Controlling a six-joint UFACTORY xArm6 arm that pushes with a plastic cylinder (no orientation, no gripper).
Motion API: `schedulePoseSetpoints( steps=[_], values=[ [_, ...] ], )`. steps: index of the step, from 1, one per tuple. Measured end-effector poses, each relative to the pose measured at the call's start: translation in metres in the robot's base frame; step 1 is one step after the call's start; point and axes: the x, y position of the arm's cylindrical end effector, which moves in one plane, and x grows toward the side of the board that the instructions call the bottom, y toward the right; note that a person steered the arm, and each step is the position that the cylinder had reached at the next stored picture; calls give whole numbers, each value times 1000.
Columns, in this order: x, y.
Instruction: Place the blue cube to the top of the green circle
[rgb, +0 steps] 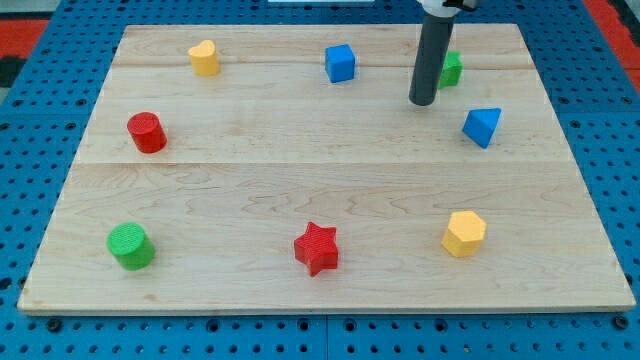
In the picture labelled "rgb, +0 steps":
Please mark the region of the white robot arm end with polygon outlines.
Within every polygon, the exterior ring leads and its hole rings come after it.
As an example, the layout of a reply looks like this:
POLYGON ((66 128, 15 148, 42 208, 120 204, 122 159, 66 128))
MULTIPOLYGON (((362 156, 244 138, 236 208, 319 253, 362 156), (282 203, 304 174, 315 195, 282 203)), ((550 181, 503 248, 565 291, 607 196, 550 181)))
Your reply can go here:
POLYGON ((455 17, 459 12, 475 11, 478 0, 418 0, 427 14, 440 18, 455 17))

